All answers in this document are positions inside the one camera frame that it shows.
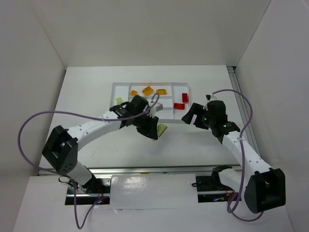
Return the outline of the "long light green lego brick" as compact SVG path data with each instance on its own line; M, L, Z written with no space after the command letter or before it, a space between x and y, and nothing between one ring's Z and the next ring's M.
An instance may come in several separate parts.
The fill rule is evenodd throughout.
M165 132L167 128L168 127L165 124L158 124L157 125L157 136L161 137L161 135Z

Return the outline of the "yellow lego brick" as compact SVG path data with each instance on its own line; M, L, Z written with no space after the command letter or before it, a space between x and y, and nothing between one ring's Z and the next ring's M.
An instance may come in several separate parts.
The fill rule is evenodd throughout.
M136 95L138 95L138 92L135 91L135 90L132 90L131 93L130 93L130 95L131 95L131 96L136 96Z

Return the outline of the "red green lego cluster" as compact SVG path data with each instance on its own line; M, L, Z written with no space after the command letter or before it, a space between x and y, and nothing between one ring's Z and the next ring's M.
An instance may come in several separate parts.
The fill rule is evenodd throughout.
M185 109L185 104L184 103L177 103L177 102L175 102L173 107L176 110L184 110Z

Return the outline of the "orange yellow lego piece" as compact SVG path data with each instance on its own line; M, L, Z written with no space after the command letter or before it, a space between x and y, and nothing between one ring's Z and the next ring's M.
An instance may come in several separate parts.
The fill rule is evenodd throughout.
M153 92L154 90L150 86L147 86L142 90L144 96L150 96Z

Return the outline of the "red yellow green lego stack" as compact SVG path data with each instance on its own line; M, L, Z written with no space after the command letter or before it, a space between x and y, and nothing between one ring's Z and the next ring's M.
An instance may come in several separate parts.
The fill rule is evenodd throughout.
M182 101L183 103L189 103L189 97L187 93L182 93Z

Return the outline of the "light green square lego brick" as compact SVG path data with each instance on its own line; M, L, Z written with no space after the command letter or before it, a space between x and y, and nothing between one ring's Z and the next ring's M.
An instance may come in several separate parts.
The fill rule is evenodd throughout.
M122 104L123 103L123 99L122 98L116 98L116 103L118 104L118 105L120 105L120 104Z

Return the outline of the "orange printed lego brick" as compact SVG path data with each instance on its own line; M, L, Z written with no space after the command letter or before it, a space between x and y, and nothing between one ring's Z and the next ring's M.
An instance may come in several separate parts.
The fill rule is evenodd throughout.
M167 95L167 90L166 89L157 89L156 93L158 93L159 95Z

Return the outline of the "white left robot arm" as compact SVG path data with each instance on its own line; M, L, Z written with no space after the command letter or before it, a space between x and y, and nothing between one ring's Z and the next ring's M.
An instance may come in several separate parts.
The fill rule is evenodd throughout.
M152 140L158 139L156 113L163 106L158 102L159 94L151 101L136 95L131 101L111 107L99 118L68 129L53 128L42 150L43 156L60 176L68 176L86 193L101 186L91 171L78 161L78 152L101 136L134 126L137 132Z

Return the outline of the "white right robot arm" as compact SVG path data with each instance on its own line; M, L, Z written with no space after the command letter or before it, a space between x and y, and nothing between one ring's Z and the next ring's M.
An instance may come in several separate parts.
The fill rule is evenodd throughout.
M284 206L286 204L285 174L273 169L250 144L242 138L239 127L228 121L223 101L212 100L203 106L193 103L182 121L197 128L210 129L213 136L226 147L242 167L238 174L229 166L213 169L218 184L237 190L252 213Z

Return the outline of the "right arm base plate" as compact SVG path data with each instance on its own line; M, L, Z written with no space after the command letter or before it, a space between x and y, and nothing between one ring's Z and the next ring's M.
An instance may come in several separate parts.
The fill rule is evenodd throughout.
M196 176L196 181L191 186L197 189L199 203L227 202L235 192L228 186L215 184L211 176Z

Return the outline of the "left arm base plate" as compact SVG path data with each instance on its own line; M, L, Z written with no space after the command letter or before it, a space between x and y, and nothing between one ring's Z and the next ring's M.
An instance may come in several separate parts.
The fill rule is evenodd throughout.
M76 190L76 204L77 205L92 205L97 201L98 205L110 204L110 191L111 191L111 176L99 176L97 177L98 184L90 189L86 190L77 185ZM66 177L59 177L58 181L67 185L67 193L65 199L65 205L74 205L74 188L72 181Z

